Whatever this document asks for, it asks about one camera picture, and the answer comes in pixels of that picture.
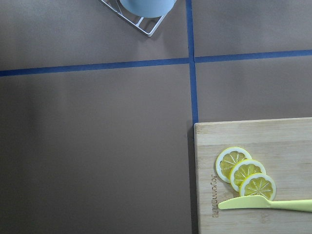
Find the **front lemon slice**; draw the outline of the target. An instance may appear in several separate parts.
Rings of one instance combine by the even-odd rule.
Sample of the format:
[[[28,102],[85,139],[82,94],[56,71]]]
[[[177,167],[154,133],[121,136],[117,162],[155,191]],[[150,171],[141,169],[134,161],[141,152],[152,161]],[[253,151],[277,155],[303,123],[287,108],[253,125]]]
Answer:
[[[240,196],[261,195],[273,201],[276,197],[277,186],[275,181],[263,173],[255,173],[247,176],[239,187]]]

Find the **middle lemon slice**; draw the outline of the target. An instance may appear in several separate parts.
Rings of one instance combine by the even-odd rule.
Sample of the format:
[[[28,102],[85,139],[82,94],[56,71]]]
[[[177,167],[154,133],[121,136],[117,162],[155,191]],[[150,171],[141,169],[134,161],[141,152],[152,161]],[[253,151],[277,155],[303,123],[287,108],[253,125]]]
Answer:
[[[235,164],[229,175],[230,183],[236,192],[239,192],[241,183],[250,175],[255,173],[266,174],[263,164],[254,159],[244,159]]]

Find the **bamboo cutting board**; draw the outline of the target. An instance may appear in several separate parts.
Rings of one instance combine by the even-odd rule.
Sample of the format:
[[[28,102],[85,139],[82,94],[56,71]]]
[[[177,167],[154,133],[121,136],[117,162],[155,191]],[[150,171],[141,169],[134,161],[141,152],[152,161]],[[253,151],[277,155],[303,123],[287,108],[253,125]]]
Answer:
[[[239,146],[260,161],[277,185],[276,200],[312,196],[312,120],[286,118],[197,123],[195,162],[198,228],[201,234],[309,234],[308,212],[273,209],[220,210],[237,196],[215,170],[217,156]]]

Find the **yellow plastic knife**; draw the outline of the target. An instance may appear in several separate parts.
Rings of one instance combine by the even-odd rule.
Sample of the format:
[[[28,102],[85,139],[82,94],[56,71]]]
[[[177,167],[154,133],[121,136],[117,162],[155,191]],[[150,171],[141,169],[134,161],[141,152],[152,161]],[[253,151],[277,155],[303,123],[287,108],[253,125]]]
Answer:
[[[270,201],[261,195],[248,195],[231,198],[220,202],[218,208],[227,209],[280,209],[301,212],[312,212],[312,200]]]

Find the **light blue cup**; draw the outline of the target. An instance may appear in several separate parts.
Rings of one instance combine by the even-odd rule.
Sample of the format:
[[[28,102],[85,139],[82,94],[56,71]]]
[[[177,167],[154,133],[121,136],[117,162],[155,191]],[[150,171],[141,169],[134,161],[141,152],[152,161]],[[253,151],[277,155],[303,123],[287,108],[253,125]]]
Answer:
[[[134,15],[157,18],[169,13],[176,0],[120,0],[120,3]]]

